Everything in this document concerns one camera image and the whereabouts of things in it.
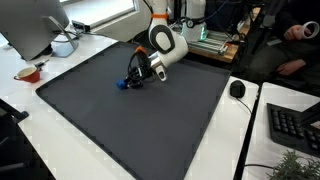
computer mouse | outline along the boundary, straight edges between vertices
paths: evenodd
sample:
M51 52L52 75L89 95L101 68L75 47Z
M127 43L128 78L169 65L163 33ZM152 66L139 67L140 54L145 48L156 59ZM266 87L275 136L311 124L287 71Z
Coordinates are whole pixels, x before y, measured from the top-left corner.
M246 86L239 80L230 84L230 95L235 98L242 98L246 93Z

black keyboard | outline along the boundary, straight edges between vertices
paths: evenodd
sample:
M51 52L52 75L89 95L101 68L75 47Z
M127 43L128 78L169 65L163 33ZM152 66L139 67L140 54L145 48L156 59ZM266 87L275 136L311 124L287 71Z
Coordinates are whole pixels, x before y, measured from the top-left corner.
M299 111L267 103L272 141L320 158L320 134L301 128Z

hand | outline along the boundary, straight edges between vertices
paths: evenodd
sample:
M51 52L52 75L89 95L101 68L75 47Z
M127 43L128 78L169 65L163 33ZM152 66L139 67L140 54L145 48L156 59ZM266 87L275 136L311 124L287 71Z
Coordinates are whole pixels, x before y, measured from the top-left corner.
M292 73L296 72L301 67L305 66L306 62L302 59L290 61L280 65L277 68L277 72L283 76L291 75Z
M286 38L286 40L292 41L292 40L301 40L301 34L300 34L300 29L302 28L301 25L294 25L291 26L285 33L284 33L284 37ZM304 29L304 33L307 36L311 35L311 31L308 28Z

white table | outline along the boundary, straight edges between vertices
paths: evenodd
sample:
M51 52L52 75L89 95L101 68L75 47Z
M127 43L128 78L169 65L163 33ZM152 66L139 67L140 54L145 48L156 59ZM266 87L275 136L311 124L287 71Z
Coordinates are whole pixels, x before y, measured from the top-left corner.
M297 92L288 88L264 83L260 95L257 114L255 117L246 164L263 164L274 167L280 163L279 158L287 150L292 149L274 143L270 138L267 103L287 107L296 111L303 111L320 101L320 98ZM303 157L310 157L297 151ZM267 180L267 174L272 174L272 169L262 167L246 167L243 180Z
M35 90L44 83L115 42L105 37L85 35L80 39L79 48L70 57L41 57L32 62L21 60L12 48L0 47L0 98L19 111L29 112L30 116L20 122L19 127L56 179L134 179L35 94ZM39 82L29 84L13 80L19 70L48 58L50 61L43 67ZM229 85L235 79L230 77L185 179L233 178L250 119L246 107L229 95ZM258 85L243 82L247 92L242 101L252 109Z

black mat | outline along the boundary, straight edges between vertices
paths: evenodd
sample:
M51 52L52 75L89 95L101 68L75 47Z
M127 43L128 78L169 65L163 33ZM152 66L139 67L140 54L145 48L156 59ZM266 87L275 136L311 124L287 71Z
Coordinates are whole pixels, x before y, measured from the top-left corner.
M181 60L168 80L121 91L135 45L117 43L37 94L137 179L183 179L229 72Z

